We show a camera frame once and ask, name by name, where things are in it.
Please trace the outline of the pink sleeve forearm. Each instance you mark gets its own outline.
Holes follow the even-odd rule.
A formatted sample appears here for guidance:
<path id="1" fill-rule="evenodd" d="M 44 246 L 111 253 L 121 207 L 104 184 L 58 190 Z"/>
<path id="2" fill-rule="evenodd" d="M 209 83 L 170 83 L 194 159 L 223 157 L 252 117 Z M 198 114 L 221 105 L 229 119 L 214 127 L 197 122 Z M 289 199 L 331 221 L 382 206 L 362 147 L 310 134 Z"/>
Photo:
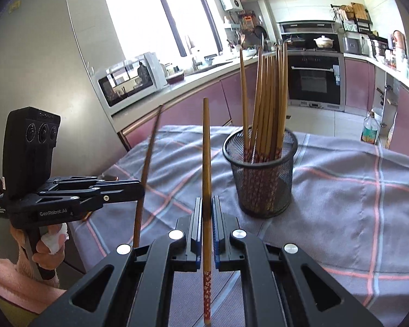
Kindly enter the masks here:
<path id="1" fill-rule="evenodd" d="M 64 293 L 19 273 L 10 260 L 0 258 L 0 297 L 9 303 L 40 314 Z"/>

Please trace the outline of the left hand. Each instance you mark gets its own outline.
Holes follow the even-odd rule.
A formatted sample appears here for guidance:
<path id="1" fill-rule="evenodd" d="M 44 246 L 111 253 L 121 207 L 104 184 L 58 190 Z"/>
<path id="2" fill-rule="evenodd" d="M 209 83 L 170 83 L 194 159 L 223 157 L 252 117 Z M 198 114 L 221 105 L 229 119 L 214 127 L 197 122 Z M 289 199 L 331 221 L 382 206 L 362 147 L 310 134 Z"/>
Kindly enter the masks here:
<path id="1" fill-rule="evenodd" d="M 48 226 L 48 232 L 37 242 L 31 257 L 25 250 L 25 233 L 11 225 L 10 234 L 19 248 L 16 271 L 45 285 L 58 287 L 56 268 L 65 257 L 65 242 L 68 240 L 66 224 Z"/>

